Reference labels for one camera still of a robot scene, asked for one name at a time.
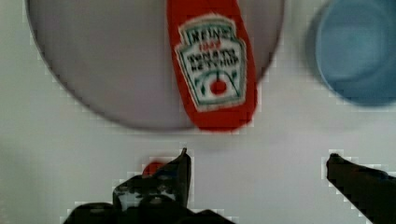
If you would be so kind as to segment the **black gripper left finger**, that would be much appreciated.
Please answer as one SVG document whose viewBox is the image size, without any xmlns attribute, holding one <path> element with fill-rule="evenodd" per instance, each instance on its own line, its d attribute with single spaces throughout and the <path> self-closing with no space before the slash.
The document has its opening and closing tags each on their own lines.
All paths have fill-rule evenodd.
<svg viewBox="0 0 396 224">
<path fill-rule="evenodd" d="M 84 203 L 64 224 L 235 224 L 212 211 L 188 208 L 191 157 L 183 149 L 154 175 L 135 175 L 113 189 L 111 203 Z"/>
</svg>

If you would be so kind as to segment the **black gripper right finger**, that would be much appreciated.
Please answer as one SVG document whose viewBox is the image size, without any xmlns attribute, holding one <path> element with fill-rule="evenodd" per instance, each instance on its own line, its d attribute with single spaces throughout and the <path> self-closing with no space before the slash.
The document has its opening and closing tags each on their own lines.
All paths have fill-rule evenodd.
<svg viewBox="0 0 396 224">
<path fill-rule="evenodd" d="M 395 224 L 395 177 L 332 153 L 326 178 L 373 224 Z"/>
</svg>

